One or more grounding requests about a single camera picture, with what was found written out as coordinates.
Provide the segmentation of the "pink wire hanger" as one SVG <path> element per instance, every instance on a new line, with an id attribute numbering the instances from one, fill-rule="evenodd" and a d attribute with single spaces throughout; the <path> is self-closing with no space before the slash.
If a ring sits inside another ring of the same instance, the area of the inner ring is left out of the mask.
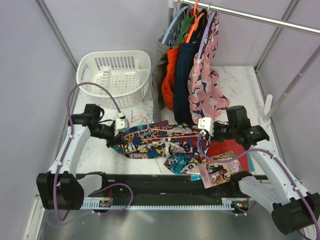
<path id="1" fill-rule="evenodd" d="M 138 115 L 132 116 L 131 117 L 131 122 L 135 118 L 144 118 L 145 123 L 146 123 L 146 129 L 149 130 L 149 131 L 158 131 L 158 132 L 164 132 L 164 133 L 174 133 L 174 134 L 184 134 L 184 135 L 195 135 L 195 136 L 199 136 L 200 135 L 199 131 L 181 131 L 181 130 L 174 130 L 174 129 L 160 129 L 160 128 L 150 127 L 147 117 L 145 115 L 142 115 L 142 114 L 138 114 Z"/>

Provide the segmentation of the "comic print shorts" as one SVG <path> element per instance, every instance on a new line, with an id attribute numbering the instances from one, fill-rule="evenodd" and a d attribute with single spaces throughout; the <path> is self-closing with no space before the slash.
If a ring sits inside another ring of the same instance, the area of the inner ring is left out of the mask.
<path id="1" fill-rule="evenodd" d="M 182 132 L 197 131 L 185 123 L 169 124 L 167 120 L 149 124 L 151 128 L 172 129 Z M 147 130 L 147 126 L 138 125 L 120 133 L 122 144 L 111 148 L 129 159 L 166 158 L 164 166 L 176 175 L 182 175 L 200 165 L 205 159 L 199 152 L 197 140 L 193 134 L 166 133 Z"/>

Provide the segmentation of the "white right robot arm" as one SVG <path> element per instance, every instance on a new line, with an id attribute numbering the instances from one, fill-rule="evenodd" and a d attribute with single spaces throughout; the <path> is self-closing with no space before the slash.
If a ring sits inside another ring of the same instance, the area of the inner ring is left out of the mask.
<path id="1" fill-rule="evenodd" d="M 209 134 L 216 141 L 235 140 L 262 168 L 272 184 L 270 189 L 255 177 L 246 176 L 229 184 L 235 197 L 243 194 L 252 197 L 270 214 L 277 229 L 284 235 L 299 232 L 311 225 L 316 239 L 320 238 L 320 195 L 310 193 L 277 156 L 269 135 L 260 125 L 251 125 L 244 106 L 236 105 L 226 110 L 228 121 L 211 121 Z"/>

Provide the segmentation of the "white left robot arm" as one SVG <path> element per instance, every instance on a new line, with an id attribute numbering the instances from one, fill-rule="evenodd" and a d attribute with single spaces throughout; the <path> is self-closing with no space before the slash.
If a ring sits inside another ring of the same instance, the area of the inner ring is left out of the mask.
<path id="1" fill-rule="evenodd" d="M 80 156 L 87 141 L 97 138 L 111 143 L 128 126 L 121 111 L 111 125 L 101 123 L 104 113 L 100 106 L 86 104 L 83 113 L 71 115 L 65 140 L 54 163 L 46 173 L 40 173 L 36 178 L 40 199 L 46 210 L 79 210 L 90 194 L 104 197 L 109 193 L 109 183 L 102 180 L 99 174 L 90 173 L 81 179 L 76 178 Z"/>

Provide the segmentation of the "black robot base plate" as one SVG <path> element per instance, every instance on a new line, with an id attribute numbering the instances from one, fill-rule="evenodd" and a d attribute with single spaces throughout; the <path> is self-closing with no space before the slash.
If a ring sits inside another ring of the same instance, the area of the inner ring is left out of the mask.
<path id="1" fill-rule="evenodd" d="M 102 188 L 114 183 L 126 184 L 133 192 L 135 204 L 213 204 L 222 198 L 247 198 L 241 193 L 238 180 L 252 174 L 239 172 L 231 180 L 205 188 L 200 180 L 192 181 L 188 175 L 106 174 L 102 176 Z"/>

